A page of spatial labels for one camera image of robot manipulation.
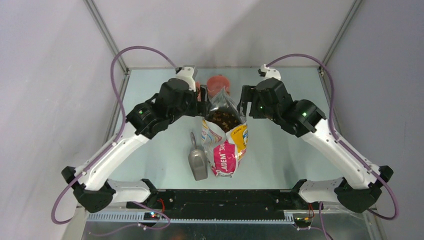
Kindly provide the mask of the cat food bag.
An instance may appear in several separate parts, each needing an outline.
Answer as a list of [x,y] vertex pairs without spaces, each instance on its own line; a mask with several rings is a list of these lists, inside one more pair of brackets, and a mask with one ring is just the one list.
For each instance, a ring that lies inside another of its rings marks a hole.
[[202,118],[201,145],[213,174],[231,178],[247,150],[246,114],[237,109],[224,89],[208,103],[206,116]]

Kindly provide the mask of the metal food scoop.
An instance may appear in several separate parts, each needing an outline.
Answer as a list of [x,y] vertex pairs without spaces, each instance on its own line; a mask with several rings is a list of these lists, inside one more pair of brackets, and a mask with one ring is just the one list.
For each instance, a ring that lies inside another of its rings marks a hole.
[[205,152],[197,146],[193,132],[190,133],[190,140],[193,150],[188,155],[188,163],[195,181],[208,178],[208,159]]

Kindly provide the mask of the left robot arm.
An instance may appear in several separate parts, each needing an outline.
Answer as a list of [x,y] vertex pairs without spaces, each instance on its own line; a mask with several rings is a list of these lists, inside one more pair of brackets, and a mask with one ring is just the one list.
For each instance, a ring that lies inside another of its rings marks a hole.
[[67,166],[62,170],[77,202],[89,213],[97,213],[115,203],[137,202],[145,208],[156,206],[158,194],[148,179],[116,181],[110,179],[110,175],[135,150],[182,116],[204,117],[208,107],[206,85],[190,90],[182,79],[164,82],[158,93],[137,104],[126,115],[121,130],[104,145],[99,156],[89,160],[86,166]]

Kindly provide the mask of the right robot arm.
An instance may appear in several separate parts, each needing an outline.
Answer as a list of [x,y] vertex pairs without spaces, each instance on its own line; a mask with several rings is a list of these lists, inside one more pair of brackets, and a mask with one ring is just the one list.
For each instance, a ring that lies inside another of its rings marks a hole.
[[291,204],[304,209],[310,203],[339,203],[354,213],[374,205],[382,187],[393,175],[387,166],[378,166],[331,132],[325,113],[312,101],[293,100],[282,81],[268,78],[257,85],[243,85],[237,110],[254,119],[269,119],[283,131],[320,151],[342,174],[324,181],[299,180],[291,194]]

